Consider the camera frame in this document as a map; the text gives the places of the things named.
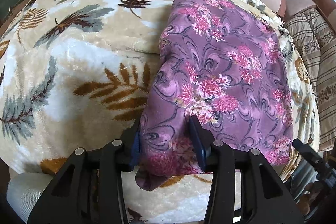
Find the purple floral shirt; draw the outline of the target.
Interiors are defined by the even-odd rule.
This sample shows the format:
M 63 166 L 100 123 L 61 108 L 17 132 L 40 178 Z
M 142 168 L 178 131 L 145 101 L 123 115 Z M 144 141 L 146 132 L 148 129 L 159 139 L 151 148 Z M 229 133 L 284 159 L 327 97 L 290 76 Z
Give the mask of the purple floral shirt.
M 139 126 L 140 188 L 201 173 L 191 117 L 234 149 L 257 148 L 270 164 L 288 164 L 291 96 L 272 27 L 228 0 L 174 0 L 159 50 Z

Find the leaf patterned beige blanket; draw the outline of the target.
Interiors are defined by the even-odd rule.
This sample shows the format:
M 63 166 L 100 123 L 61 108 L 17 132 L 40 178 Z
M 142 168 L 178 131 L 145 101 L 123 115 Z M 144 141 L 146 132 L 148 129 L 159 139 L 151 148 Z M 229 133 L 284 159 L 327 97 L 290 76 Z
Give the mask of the leaf patterned beige blanket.
M 293 136 L 319 149 L 311 85 L 281 19 L 263 0 L 230 0 L 276 29 L 293 102 Z M 4 197 L 25 221 L 77 147 L 94 150 L 141 114 L 159 68 L 173 0 L 31 0 L 1 36 Z

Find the striped brown folded quilt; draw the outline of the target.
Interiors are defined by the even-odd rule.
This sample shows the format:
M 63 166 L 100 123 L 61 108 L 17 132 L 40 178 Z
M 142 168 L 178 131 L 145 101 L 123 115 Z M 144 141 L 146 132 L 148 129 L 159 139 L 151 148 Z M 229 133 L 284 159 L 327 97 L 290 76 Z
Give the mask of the striped brown folded quilt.
M 335 141 L 335 31 L 315 8 L 292 16 L 286 23 L 308 72 L 318 107 L 321 151 Z

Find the pink brown headboard cushion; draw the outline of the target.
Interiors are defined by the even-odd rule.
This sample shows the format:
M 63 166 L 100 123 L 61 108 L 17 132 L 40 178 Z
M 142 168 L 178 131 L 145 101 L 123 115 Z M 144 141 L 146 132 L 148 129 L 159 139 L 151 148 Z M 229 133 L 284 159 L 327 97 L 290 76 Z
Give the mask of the pink brown headboard cushion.
M 335 0 L 286 0 L 284 20 L 288 21 L 299 12 L 310 8 L 318 10 L 331 28 L 335 30 Z

